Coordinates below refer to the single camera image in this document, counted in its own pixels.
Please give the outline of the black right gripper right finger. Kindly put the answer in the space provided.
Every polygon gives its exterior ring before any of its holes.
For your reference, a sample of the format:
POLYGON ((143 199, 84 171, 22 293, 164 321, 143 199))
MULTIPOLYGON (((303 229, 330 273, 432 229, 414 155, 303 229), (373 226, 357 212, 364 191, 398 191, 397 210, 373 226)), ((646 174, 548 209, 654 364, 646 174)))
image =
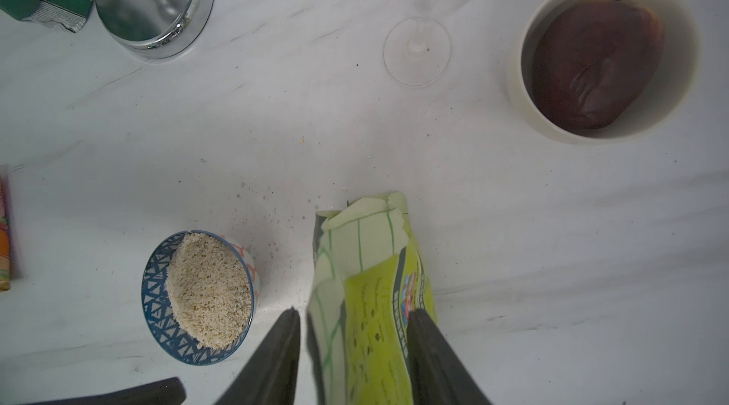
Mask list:
POLYGON ((414 404, 492 405, 423 309, 409 313, 407 349, 414 404))

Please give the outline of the green oats bag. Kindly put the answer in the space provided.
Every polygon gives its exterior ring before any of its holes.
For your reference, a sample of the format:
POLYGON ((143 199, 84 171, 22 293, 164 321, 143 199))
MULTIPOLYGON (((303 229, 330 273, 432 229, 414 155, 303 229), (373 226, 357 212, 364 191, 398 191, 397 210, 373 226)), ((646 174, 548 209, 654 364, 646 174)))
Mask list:
POLYGON ((313 259, 307 346, 319 403, 412 403, 409 317, 437 313, 404 194, 318 212, 313 259))

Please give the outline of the blue patterned breakfast bowl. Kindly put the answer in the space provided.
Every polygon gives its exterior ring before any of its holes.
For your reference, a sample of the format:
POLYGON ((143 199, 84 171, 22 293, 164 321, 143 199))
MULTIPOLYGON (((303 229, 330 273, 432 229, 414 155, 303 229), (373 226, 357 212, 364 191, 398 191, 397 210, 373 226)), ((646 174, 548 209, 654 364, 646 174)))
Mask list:
POLYGON ((259 297, 254 259, 238 241, 202 230, 171 235, 142 275, 142 313, 152 337, 185 364, 230 357, 245 340, 259 297))

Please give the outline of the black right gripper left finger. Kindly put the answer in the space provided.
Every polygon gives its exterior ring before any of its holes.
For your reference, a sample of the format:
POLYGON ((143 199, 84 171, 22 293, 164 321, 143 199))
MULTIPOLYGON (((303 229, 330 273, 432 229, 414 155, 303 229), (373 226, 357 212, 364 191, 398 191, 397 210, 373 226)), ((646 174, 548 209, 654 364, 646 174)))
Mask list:
POLYGON ((285 310, 218 404, 292 404, 301 350, 301 318, 285 310))

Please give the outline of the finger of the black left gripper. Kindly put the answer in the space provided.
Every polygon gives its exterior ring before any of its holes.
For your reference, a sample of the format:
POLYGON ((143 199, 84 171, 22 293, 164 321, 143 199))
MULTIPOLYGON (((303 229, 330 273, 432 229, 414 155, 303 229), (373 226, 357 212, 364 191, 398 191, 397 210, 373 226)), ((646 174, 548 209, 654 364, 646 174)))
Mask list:
POLYGON ((73 399, 55 399, 33 405, 177 405, 186 400, 179 378, 167 378, 112 393, 73 399))

